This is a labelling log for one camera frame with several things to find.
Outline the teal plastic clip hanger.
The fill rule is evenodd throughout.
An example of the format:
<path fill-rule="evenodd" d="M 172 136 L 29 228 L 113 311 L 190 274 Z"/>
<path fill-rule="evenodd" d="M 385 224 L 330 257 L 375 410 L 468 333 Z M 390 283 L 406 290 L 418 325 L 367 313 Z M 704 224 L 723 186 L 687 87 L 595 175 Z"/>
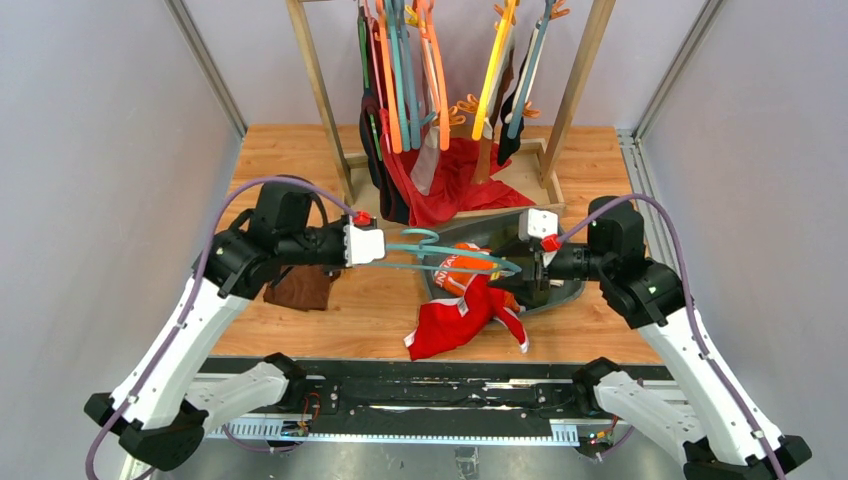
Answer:
<path fill-rule="evenodd" d="M 465 272 L 474 272 L 475 274 L 480 275 L 492 275 L 492 274 L 506 274 L 507 276 L 519 274 L 522 271 L 522 267 L 518 264 L 506 260 L 501 257 L 492 256 L 490 254 L 485 255 L 477 252 L 471 252 L 467 250 L 460 250 L 454 247 L 448 247 L 444 245 L 440 245 L 440 235 L 429 229 L 424 228 L 407 228 L 400 232 L 403 236 L 420 236 L 421 239 L 417 243 L 390 243 L 386 242 L 386 253 L 405 253 L 409 255 L 415 256 L 419 262 L 417 264 L 412 263 L 392 263 L 387 261 L 373 262 L 372 266 L 377 267 L 386 267 L 386 268 L 396 268 L 396 269 L 408 269 L 408 270 L 420 270 L 420 271 L 436 271 L 438 269 L 438 265 L 430 265 L 425 262 L 427 257 L 443 257 L 446 259 L 450 255 L 460 255 L 460 256 L 468 256 L 468 257 L 476 257 L 483 260 L 488 260 L 493 262 L 495 265 L 493 268 L 489 270 L 460 270 L 460 269 L 450 269 L 453 271 L 465 271 Z"/>

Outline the red underwear white trim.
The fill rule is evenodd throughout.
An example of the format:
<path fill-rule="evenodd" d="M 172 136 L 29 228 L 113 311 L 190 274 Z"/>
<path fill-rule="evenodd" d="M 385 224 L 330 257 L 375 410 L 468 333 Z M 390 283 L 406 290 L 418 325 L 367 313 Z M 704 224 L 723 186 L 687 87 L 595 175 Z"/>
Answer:
<path fill-rule="evenodd" d="M 404 338 L 404 345 L 412 361 L 428 359 L 468 344 L 489 323 L 497 322 L 525 353 L 530 341 L 519 318 L 521 311 L 512 293 L 493 288 L 486 278 L 475 275 L 462 296 L 422 304 L 416 328 Z"/>

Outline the blue-grey plastic clip hanger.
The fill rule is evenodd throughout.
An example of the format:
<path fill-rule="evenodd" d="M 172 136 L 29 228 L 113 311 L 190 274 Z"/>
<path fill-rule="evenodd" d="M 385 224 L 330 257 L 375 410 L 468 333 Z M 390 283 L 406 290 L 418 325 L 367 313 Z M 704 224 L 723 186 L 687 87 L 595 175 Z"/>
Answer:
<path fill-rule="evenodd" d="M 513 97 L 512 110 L 507 116 L 507 137 L 515 139 L 519 135 L 519 127 L 525 116 L 528 105 L 528 96 L 532 91 L 541 53 L 544 48 L 546 33 L 550 22 L 554 19 L 566 16 L 570 9 L 565 6 L 566 1 L 546 1 L 545 9 L 535 24 L 535 30 L 531 36 L 527 55 L 521 67 L 516 93 Z"/>

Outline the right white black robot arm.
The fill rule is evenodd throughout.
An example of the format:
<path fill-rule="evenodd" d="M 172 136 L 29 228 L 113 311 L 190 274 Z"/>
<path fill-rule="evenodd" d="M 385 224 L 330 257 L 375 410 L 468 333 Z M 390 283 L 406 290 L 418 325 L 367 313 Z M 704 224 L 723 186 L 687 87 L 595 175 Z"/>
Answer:
<path fill-rule="evenodd" d="M 623 368 L 598 358 L 572 378 L 580 407 L 624 419 L 668 453 L 688 479 L 783 479 L 812 457 L 800 436 L 783 433 L 735 377 L 694 305 L 684 265 L 652 259 L 640 196 L 594 199 L 583 243 L 561 232 L 552 213 L 528 209 L 515 235 L 493 253 L 490 283 L 514 294 L 554 280 L 594 281 L 607 305 L 661 357 L 689 404 L 682 412 Z"/>

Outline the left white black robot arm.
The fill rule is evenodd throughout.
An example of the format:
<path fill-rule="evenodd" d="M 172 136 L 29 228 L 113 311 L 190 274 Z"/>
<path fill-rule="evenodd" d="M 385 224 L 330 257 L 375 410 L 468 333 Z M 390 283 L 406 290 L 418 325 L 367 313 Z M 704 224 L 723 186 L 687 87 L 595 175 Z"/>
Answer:
<path fill-rule="evenodd" d="M 137 366 L 114 390 L 86 402 L 85 413 L 99 426 L 85 460 L 88 478 L 108 435 L 150 470 L 171 471 L 210 432 L 246 413 L 307 405 L 307 373 L 282 353 L 205 388 L 193 381 L 222 334 L 283 267 L 353 267 L 375 226 L 357 227 L 360 214 L 349 205 L 338 220 L 310 226 L 312 204 L 333 195 L 305 179 L 266 176 L 255 185 L 256 205 L 207 235 L 173 313 Z"/>

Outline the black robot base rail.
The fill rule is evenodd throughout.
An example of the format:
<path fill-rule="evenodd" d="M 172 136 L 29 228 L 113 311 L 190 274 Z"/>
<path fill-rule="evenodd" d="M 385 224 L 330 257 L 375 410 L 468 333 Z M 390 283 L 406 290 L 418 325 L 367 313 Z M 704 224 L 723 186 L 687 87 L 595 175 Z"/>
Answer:
<path fill-rule="evenodd" d="M 258 407 L 211 432 L 257 451 L 297 444 L 574 447 L 603 452 L 633 435 L 589 406 L 573 363 L 301 359 L 299 400 Z"/>

